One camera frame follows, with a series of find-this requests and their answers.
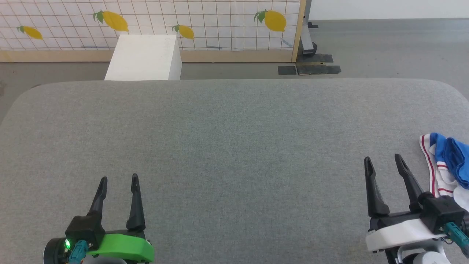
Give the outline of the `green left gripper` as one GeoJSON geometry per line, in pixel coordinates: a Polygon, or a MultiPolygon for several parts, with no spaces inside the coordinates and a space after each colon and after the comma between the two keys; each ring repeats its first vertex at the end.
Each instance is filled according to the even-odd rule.
{"type": "MultiPolygon", "coordinates": [[[[102,216],[107,184],[108,178],[102,177],[87,217],[102,216]]],[[[131,192],[131,209],[126,227],[129,231],[144,231],[146,224],[142,194],[136,173],[132,175],[131,192]]],[[[84,247],[86,252],[76,252],[76,257],[72,257],[75,246],[67,238],[51,239],[44,249],[43,264],[151,264],[155,260],[155,249],[145,239],[144,233],[133,234],[125,230],[111,232],[104,236],[99,249],[91,250],[89,247],[84,247]]]]}

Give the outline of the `blue white polo shirt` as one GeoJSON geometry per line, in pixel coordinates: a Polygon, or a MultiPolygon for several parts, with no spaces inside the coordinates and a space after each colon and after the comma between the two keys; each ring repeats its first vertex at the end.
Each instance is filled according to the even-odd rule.
{"type": "Polygon", "coordinates": [[[429,168],[429,191],[449,196],[469,212],[469,145],[439,133],[422,135],[420,148],[429,168]]]}

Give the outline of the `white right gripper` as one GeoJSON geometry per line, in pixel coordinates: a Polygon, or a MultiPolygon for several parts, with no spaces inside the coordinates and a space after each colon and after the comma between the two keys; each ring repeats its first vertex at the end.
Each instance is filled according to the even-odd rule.
{"type": "MultiPolygon", "coordinates": [[[[421,205],[418,201],[423,193],[422,187],[415,179],[400,154],[394,155],[396,167],[400,176],[404,180],[407,195],[409,198],[409,210],[411,212],[421,212],[421,205]]],[[[371,218],[385,217],[390,213],[388,205],[382,199],[380,189],[376,182],[376,171],[370,157],[364,159],[365,184],[368,204],[368,215],[371,218]]],[[[390,252],[392,254],[402,254],[404,251],[423,250],[444,254],[443,245],[452,242],[457,245],[463,254],[469,254],[469,235],[462,231],[453,223],[444,225],[442,234],[433,234],[420,220],[406,220],[389,227],[381,228],[377,231],[370,231],[365,237],[368,251],[390,252]]]]}

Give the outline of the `lemon print grid panel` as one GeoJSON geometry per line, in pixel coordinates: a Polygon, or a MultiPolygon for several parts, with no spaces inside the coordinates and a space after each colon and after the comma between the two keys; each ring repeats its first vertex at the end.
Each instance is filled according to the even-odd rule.
{"type": "Polygon", "coordinates": [[[0,0],[0,62],[107,62],[174,35],[183,62],[295,62],[307,0],[0,0]]]}

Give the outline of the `black stand base plate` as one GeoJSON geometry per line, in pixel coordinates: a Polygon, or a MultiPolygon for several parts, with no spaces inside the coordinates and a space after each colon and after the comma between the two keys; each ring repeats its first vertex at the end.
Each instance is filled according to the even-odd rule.
{"type": "Polygon", "coordinates": [[[332,65],[333,62],[332,55],[300,54],[296,59],[295,65],[298,75],[300,76],[341,73],[341,67],[338,65],[332,65]]]}

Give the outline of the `white rectangular box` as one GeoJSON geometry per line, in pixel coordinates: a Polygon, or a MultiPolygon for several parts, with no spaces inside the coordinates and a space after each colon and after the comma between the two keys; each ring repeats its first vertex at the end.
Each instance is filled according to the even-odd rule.
{"type": "Polygon", "coordinates": [[[120,35],[104,80],[180,80],[176,35],[120,35]]]}

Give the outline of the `grey metal stand leg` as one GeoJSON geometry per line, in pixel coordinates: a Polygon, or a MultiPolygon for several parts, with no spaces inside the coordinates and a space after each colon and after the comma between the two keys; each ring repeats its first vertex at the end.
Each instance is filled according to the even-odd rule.
{"type": "Polygon", "coordinates": [[[317,51],[317,45],[311,40],[311,34],[309,31],[310,25],[310,8],[312,0],[305,0],[305,7],[303,9],[303,25],[300,34],[300,50],[303,56],[313,56],[317,51]]]}

